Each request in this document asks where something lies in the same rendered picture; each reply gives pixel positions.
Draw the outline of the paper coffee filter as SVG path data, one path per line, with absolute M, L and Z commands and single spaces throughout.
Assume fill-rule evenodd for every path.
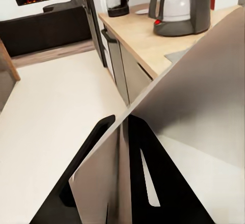
M 129 115 L 147 122 L 215 224 L 245 224 L 245 5 L 152 80 L 69 178 L 82 224 L 132 224 Z

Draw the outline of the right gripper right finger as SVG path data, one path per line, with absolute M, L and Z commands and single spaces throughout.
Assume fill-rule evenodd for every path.
M 132 224 L 215 224 L 147 122 L 128 117 Z M 149 204 L 143 152 L 160 207 Z

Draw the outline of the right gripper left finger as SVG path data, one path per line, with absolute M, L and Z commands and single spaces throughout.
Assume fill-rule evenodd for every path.
M 115 115 L 98 121 L 29 224 L 82 224 L 68 180 L 115 121 Z

